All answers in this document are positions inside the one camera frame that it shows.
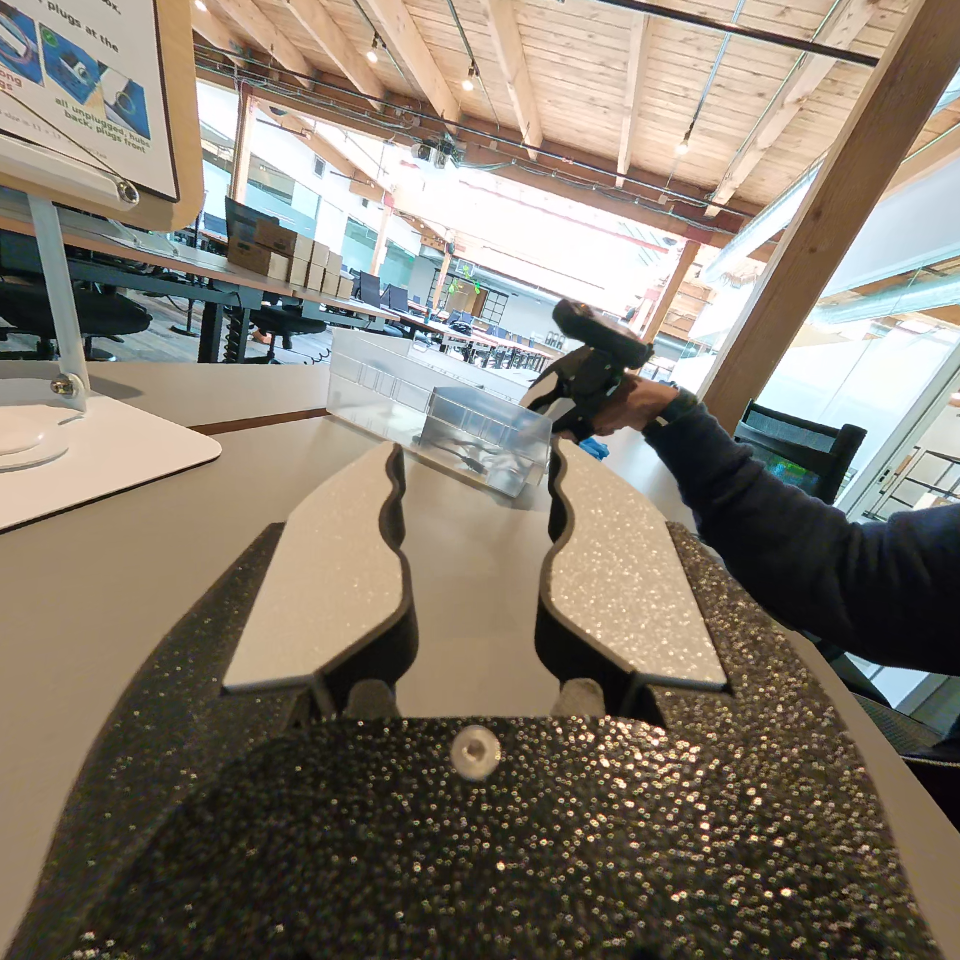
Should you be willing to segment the metal storage shelf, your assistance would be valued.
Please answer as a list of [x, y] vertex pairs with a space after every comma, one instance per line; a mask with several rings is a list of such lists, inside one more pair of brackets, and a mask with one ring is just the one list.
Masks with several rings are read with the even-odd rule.
[[863, 519], [887, 521], [894, 514], [959, 503], [959, 458], [914, 446], [896, 467], [878, 477]]

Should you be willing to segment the silver ventilation duct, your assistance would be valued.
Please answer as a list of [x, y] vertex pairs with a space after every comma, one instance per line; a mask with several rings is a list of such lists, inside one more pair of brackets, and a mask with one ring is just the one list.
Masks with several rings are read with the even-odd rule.
[[699, 280], [715, 286], [724, 274], [737, 268], [743, 260], [749, 259], [766, 242], [787, 228], [809, 193], [825, 159], [825, 154], [817, 158], [801, 176], [739, 230], [713, 261], [701, 270]]

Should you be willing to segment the wooden top office desk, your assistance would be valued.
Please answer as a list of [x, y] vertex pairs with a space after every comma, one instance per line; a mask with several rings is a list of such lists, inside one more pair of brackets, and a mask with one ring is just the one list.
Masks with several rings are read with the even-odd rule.
[[251, 318], [267, 295], [297, 306], [302, 327], [325, 322], [338, 328], [383, 333], [387, 323], [392, 321], [404, 326], [405, 336], [410, 336], [413, 330], [410, 318], [394, 311], [357, 299], [293, 287], [237, 267], [222, 256], [183, 244], [173, 244], [174, 251], [167, 254], [135, 248], [99, 234], [72, 233], [65, 225], [61, 232], [66, 248], [89, 251], [124, 263], [145, 264], [178, 276], [201, 278], [197, 283], [174, 281], [150, 273], [137, 273], [133, 269], [68, 258], [71, 276], [75, 279], [203, 303], [199, 363], [270, 363], [271, 359], [266, 355], [245, 355], [245, 336], [253, 326]]

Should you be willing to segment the clear plastic bin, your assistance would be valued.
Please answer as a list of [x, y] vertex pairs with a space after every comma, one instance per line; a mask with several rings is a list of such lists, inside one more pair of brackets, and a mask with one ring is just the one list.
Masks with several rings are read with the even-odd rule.
[[[551, 421], [524, 409], [522, 386], [410, 341], [336, 329], [329, 357], [329, 413], [477, 487], [517, 498], [545, 477]], [[474, 443], [515, 454], [526, 480], [487, 483], [459, 459], [428, 444]]]

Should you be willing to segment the row of black office chairs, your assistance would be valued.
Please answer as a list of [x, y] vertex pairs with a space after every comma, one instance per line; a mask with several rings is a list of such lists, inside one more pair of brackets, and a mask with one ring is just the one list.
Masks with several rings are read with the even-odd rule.
[[393, 283], [382, 285], [378, 276], [366, 271], [357, 272], [351, 295], [363, 304], [396, 313], [407, 313], [411, 303], [406, 287]]

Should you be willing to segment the stack of cardboard boxes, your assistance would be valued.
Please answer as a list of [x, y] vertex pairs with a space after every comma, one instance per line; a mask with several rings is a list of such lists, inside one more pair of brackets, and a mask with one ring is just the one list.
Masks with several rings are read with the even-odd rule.
[[234, 226], [227, 240], [228, 263], [296, 290], [343, 300], [353, 294], [353, 276], [343, 270], [341, 254], [326, 244], [266, 219]]

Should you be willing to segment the person's right hand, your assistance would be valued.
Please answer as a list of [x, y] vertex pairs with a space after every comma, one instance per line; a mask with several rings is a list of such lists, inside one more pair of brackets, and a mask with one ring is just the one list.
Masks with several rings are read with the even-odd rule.
[[622, 428], [642, 431], [676, 400], [680, 390], [637, 374], [626, 373], [592, 419], [593, 434], [611, 436]]

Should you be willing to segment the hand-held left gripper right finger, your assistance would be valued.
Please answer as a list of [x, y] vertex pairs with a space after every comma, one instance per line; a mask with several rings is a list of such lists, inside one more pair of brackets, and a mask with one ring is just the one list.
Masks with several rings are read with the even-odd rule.
[[612, 716], [658, 716], [655, 689], [727, 694], [714, 645], [662, 513], [575, 442], [550, 462], [534, 649], [560, 695]]

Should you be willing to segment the black mesh office chair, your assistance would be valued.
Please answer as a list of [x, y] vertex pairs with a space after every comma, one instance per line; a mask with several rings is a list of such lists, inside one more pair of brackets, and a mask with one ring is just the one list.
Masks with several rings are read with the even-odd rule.
[[764, 470], [824, 504], [833, 505], [867, 432], [777, 412], [751, 401], [733, 432]]

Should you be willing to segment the person's right forearm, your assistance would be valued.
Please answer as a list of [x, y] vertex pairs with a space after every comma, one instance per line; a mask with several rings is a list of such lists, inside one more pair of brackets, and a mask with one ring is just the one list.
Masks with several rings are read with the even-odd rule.
[[958, 675], [958, 505], [849, 521], [767, 472], [703, 404], [643, 433], [702, 540], [776, 619], [875, 664]]

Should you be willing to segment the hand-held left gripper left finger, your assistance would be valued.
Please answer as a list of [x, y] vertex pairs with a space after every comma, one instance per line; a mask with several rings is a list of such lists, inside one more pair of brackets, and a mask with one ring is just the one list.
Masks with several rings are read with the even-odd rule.
[[404, 493], [402, 448], [384, 441], [295, 507], [225, 670], [225, 694], [305, 690], [323, 716], [400, 716], [397, 683], [418, 653]]

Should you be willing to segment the long white office table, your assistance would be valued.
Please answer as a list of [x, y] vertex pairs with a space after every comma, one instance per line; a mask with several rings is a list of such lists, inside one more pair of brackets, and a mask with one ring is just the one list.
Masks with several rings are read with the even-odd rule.
[[460, 354], [465, 363], [480, 365], [482, 369], [519, 369], [540, 374], [564, 357], [556, 350], [524, 338], [497, 337], [479, 330], [467, 333], [437, 321], [405, 314], [389, 316], [386, 323], [414, 339], [424, 337], [442, 353]]

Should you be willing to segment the printed instruction sheet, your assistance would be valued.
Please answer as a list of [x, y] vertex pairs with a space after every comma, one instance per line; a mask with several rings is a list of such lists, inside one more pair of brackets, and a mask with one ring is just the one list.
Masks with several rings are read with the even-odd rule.
[[178, 201], [160, 6], [3, 1], [2, 138]]

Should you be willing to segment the wooden support post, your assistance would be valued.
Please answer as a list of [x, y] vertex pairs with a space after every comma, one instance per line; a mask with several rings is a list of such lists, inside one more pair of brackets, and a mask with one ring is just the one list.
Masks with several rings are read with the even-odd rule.
[[701, 385], [702, 402], [728, 433], [772, 377], [958, 62], [958, 2], [915, 2]]

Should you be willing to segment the black cable blue-ringed plugs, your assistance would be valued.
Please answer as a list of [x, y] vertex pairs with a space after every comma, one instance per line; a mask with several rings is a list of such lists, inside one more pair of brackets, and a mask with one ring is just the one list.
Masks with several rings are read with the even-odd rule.
[[490, 485], [497, 477], [518, 478], [523, 482], [529, 474], [529, 464], [526, 461], [498, 447], [486, 448], [473, 442], [451, 443], [433, 440], [428, 443], [428, 446], [459, 459], [469, 471]]

